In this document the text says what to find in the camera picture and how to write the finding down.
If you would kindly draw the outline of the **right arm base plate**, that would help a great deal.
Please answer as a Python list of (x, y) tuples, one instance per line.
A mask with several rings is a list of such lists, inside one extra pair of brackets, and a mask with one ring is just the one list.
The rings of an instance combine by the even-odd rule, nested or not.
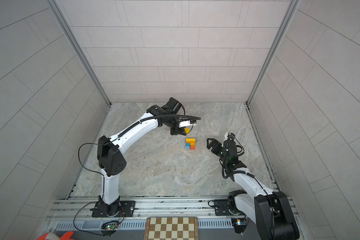
[(228, 200), (212, 200), (212, 208), (216, 216), (239, 216), (241, 212), (230, 209)]

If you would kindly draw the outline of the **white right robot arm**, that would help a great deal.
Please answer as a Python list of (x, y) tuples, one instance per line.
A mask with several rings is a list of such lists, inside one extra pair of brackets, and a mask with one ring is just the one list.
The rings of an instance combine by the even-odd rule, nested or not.
[(288, 197), (262, 184), (240, 161), (243, 146), (229, 133), (220, 143), (207, 139), (207, 149), (219, 157), (222, 177), (231, 179), (241, 190), (228, 195), (228, 210), (233, 215), (244, 214), (253, 221), (262, 240), (298, 240), (300, 232)]

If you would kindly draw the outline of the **orange Supermarket block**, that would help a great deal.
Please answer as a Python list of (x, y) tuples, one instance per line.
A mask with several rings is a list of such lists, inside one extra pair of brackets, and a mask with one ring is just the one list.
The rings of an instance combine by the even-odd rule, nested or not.
[(195, 138), (187, 138), (186, 139), (186, 143), (195, 143), (196, 139)]

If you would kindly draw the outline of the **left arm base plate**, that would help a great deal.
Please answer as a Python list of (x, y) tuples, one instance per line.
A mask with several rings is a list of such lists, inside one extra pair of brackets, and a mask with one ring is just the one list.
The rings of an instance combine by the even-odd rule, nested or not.
[(98, 201), (90, 211), (92, 211), (93, 218), (132, 217), (135, 205), (135, 201), (115, 201), (110, 205)]

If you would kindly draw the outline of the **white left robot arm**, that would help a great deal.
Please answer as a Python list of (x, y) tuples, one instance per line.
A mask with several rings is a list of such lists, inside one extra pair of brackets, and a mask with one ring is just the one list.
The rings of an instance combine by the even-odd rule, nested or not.
[(119, 179), (126, 168), (124, 154), (140, 138), (148, 132), (163, 125), (170, 128), (171, 135), (183, 135), (186, 126), (191, 126), (199, 118), (178, 115), (184, 106), (174, 98), (162, 107), (153, 105), (147, 109), (136, 122), (111, 136), (102, 136), (98, 141), (97, 159), (103, 176), (100, 203), (106, 207), (114, 206), (120, 201)]

